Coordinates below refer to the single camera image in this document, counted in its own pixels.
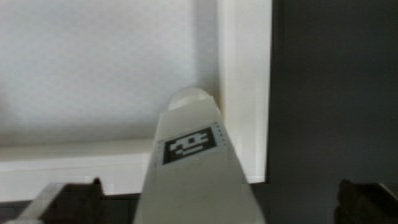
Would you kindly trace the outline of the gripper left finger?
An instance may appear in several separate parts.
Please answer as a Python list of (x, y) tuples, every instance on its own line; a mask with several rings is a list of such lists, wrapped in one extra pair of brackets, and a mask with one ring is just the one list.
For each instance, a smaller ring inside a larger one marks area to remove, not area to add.
[(14, 224), (101, 224), (105, 194), (90, 183), (51, 183), (28, 204)]

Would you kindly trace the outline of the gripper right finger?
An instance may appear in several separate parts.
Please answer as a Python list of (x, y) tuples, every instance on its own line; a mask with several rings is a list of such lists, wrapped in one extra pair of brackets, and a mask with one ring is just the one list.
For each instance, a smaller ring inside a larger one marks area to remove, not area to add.
[(398, 184), (341, 181), (336, 224), (398, 224)]

